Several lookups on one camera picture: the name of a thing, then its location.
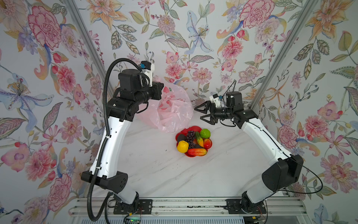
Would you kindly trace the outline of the green toy melon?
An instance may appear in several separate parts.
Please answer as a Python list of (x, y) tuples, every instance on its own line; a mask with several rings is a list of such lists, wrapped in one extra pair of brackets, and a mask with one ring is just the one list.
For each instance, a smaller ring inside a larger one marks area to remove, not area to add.
[(200, 136), (203, 139), (209, 139), (211, 137), (211, 132), (208, 129), (202, 129), (200, 131)]

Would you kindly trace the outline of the pink plastic bag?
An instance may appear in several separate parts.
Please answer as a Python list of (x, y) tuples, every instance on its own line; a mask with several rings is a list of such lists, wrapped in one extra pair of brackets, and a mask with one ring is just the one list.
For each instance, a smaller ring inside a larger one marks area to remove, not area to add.
[(187, 92), (181, 86), (174, 85), (155, 76), (155, 81), (164, 84), (161, 100), (150, 100), (148, 107), (140, 105), (145, 110), (136, 116), (152, 128), (165, 133), (176, 133), (189, 127), (194, 115), (194, 109)]

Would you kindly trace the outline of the yellow toy pepper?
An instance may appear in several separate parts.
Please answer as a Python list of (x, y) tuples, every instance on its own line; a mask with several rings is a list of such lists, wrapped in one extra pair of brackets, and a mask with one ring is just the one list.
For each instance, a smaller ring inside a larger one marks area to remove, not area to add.
[(180, 153), (186, 153), (189, 150), (189, 143), (186, 141), (179, 141), (177, 145), (177, 150)]

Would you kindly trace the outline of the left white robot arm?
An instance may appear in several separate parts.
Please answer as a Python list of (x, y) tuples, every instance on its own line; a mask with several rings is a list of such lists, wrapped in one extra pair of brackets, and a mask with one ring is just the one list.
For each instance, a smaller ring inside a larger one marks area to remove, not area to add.
[(108, 190), (121, 203), (133, 204), (138, 198), (136, 191), (127, 186), (128, 175), (117, 170), (120, 150), (134, 116), (142, 112), (141, 104), (149, 100), (161, 100), (164, 85), (153, 81), (154, 68), (123, 70), (118, 75), (120, 86), (105, 106), (107, 123), (98, 153), (90, 170), (81, 174), (81, 180)]

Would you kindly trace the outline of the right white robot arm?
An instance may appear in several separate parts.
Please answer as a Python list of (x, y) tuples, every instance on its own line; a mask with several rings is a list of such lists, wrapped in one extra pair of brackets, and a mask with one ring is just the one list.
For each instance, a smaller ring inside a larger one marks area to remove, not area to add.
[(303, 158), (286, 150), (267, 132), (256, 113), (244, 108), (240, 92), (228, 92), (223, 97), (214, 94), (208, 101), (196, 106), (195, 111), (203, 113), (200, 119), (211, 125), (226, 119), (232, 121), (234, 127), (255, 142), (268, 161), (269, 168), (261, 174), (259, 182), (241, 195), (240, 210), (253, 213), (265, 199), (298, 181)]

